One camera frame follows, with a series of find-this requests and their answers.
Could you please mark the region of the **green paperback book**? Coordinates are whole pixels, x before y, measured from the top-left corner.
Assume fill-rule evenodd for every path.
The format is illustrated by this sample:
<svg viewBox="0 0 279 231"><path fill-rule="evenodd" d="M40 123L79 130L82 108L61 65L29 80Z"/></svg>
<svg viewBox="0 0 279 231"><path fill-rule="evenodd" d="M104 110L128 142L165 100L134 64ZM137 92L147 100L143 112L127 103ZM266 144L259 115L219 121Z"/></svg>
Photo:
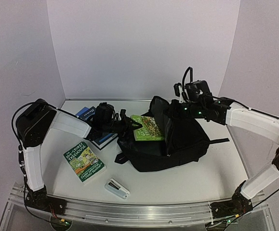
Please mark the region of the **green paperback book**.
<svg viewBox="0 0 279 231"><path fill-rule="evenodd" d="M84 141L72 147L63 156L83 184L106 170L105 163Z"/></svg>
<svg viewBox="0 0 279 231"><path fill-rule="evenodd" d="M135 141L164 141L164 135L155 119L150 116L132 115L131 119L142 125L133 134Z"/></svg>

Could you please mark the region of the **dark blue hardcover book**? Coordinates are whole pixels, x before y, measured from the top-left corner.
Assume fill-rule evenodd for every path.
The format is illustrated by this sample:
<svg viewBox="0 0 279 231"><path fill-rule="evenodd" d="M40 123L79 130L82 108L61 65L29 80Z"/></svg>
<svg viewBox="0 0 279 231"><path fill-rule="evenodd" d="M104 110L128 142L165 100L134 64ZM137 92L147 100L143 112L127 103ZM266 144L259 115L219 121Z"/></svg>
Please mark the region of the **dark blue hardcover book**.
<svg viewBox="0 0 279 231"><path fill-rule="evenodd" d="M89 108L88 111L86 111L84 114L82 114L81 116L79 116L79 118L83 119L83 120L90 120L92 118L92 115L95 114L95 110L96 108L94 106L92 106L91 108ZM94 139L92 141L92 144L99 150L104 149L108 144L110 144L112 141L114 141L114 139L117 138L117 134L114 133L102 133L102 135L97 138Z"/></svg>

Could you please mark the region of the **black student backpack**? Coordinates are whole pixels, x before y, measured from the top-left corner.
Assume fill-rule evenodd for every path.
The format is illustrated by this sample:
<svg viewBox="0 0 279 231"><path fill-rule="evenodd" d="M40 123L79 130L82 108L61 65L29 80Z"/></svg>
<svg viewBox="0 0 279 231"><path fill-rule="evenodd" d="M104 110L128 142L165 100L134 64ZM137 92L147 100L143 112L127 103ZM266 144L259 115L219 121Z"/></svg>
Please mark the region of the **black student backpack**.
<svg viewBox="0 0 279 231"><path fill-rule="evenodd" d="M129 131L117 140L121 153L116 156L115 163L130 161L139 172L161 171L197 162L210 145L229 141L229 138L211 140L196 119L168 118L164 109L170 103L154 96L146 113L155 119L165 140L135 141L133 131Z"/></svg>

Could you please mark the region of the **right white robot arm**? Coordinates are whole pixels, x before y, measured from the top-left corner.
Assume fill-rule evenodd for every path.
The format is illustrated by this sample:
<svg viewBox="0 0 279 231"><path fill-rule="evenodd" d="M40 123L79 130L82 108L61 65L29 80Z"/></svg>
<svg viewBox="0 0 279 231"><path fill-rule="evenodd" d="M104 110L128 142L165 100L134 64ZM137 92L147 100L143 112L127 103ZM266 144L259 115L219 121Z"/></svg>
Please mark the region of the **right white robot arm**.
<svg viewBox="0 0 279 231"><path fill-rule="evenodd" d="M215 97L204 80L176 83L173 88L179 98L170 113L174 118L201 118L207 122L242 128L278 145L272 162L241 183L230 200L211 205L216 218L253 210L251 199L279 178L279 116L247 107L230 98Z"/></svg>

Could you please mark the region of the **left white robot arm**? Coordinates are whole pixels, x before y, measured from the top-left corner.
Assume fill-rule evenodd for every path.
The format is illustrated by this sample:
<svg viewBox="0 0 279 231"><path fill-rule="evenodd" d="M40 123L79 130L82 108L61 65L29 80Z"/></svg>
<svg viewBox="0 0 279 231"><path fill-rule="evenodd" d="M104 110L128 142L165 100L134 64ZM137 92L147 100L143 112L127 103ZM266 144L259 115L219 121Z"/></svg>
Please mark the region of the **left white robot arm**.
<svg viewBox="0 0 279 231"><path fill-rule="evenodd" d="M88 141L103 133L116 133L124 137L128 132L142 128L122 109L116 113L114 106L100 103L95 112L85 118L57 108L44 99L37 99L20 107L13 115L12 130L19 142L18 161L28 192L26 206L38 210L63 209L66 201L47 194L41 166L41 148L51 130L75 135Z"/></svg>

